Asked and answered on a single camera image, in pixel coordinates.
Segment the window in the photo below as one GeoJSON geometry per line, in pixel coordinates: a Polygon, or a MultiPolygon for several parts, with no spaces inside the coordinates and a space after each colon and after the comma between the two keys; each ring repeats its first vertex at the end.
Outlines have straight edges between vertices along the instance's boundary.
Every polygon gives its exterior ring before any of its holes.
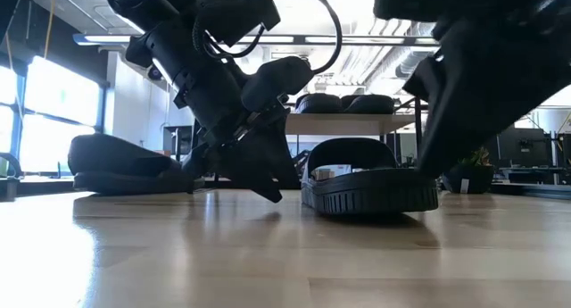
{"type": "Polygon", "coordinates": [[[68,172],[71,140],[95,133],[102,90],[97,83],[43,58],[28,67],[20,163],[26,172],[68,172]]]}
{"type": "Polygon", "coordinates": [[[13,117],[10,107],[0,106],[0,153],[10,153],[13,117]]]}
{"type": "Polygon", "coordinates": [[[78,135],[93,134],[88,126],[66,124],[39,115],[24,116],[20,162],[24,171],[69,171],[68,152],[71,140],[78,135]]]}
{"type": "Polygon", "coordinates": [[[36,57],[29,66],[26,108],[95,126],[101,88],[90,79],[36,57]]]}
{"type": "Polygon", "coordinates": [[[0,103],[13,104],[18,93],[18,80],[16,74],[0,67],[0,103]]]}

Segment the shelf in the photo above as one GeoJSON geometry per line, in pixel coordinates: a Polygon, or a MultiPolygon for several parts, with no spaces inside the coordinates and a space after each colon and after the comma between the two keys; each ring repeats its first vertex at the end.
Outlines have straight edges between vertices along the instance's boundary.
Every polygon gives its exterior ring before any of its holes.
{"type": "Polygon", "coordinates": [[[384,135],[414,123],[414,115],[289,114],[287,135],[384,135]]]}

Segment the black sandal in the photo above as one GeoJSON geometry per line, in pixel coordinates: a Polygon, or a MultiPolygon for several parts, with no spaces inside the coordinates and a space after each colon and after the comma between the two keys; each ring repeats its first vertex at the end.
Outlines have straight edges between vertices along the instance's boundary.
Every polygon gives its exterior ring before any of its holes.
{"type": "Polygon", "coordinates": [[[311,151],[302,179],[302,201],[329,215],[424,212],[438,208],[434,179],[398,169],[387,145],[370,138],[337,138],[311,151]],[[348,164],[352,172],[316,180],[319,166],[348,164]]]}

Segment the wooden table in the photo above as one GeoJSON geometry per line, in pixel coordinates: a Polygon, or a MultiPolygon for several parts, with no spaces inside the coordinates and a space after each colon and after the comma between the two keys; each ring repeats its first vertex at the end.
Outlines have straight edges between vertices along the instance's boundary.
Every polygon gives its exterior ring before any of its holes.
{"type": "Polygon", "coordinates": [[[414,115],[296,114],[287,116],[287,135],[381,136],[415,121],[414,115]]]}
{"type": "Polygon", "coordinates": [[[571,204],[443,194],[334,221],[287,191],[0,204],[0,307],[571,306],[571,204]]]}

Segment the computer monitor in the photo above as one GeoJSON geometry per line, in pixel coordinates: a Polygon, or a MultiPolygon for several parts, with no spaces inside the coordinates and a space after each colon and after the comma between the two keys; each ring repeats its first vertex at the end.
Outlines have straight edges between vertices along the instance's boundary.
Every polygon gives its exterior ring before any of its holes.
{"type": "Polygon", "coordinates": [[[498,136],[500,162],[511,166],[552,166],[551,141],[542,129],[506,129],[498,136]]]}
{"type": "Polygon", "coordinates": [[[500,167],[500,151],[498,148],[498,136],[494,135],[485,144],[484,148],[488,151],[488,161],[495,167],[500,167]]]}

